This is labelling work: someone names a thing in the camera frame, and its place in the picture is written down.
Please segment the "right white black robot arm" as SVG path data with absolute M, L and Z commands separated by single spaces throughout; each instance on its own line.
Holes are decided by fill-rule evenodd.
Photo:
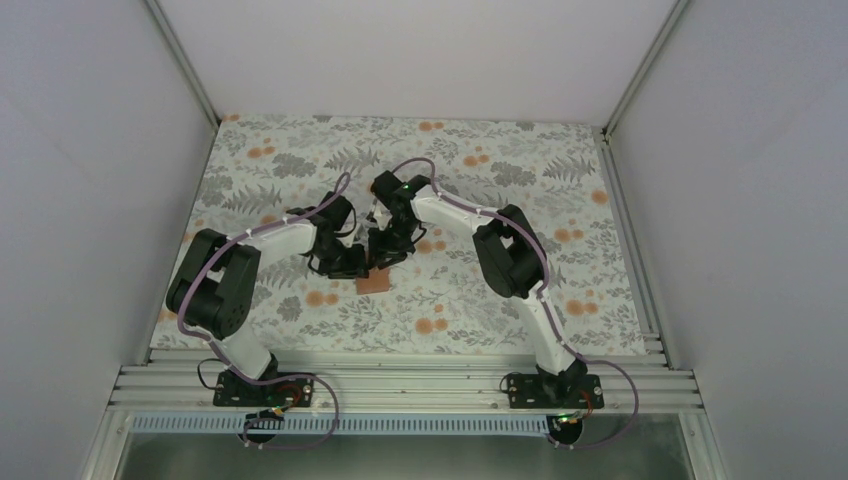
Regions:
M 385 269 L 405 261 L 416 251 L 415 231 L 425 223 L 470 235 L 486 284 L 499 296 L 517 302 L 519 317 L 531 334 L 537 390 L 555 407 L 565 407 L 578 397 L 579 379 L 557 352 L 556 328 L 538 299 L 545 285 L 546 254 L 520 208 L 509 205 L 497 210 L 474 204 L 438 190 L 423 175 L 403 182 L 390 171 L 376 177 L 370 191 L 389 213 L 385 227 L 368 230 L 371 268 Z

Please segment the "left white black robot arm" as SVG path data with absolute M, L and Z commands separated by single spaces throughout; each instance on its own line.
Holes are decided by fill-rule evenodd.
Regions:
M 181 333 L 207 343 L 240 378 L 238 390 L 249 402 L 266 404 L 278 391 L 276 359 L 247 323 L 260 270 L 303 256 L 319 276 L 365 278 L 365 249 L 353 241 L 357 227 L 351 202 L 330 192 L 315 207 L 234 237 L 204 229 L 176 270 L 166 308 L 177 315 Z

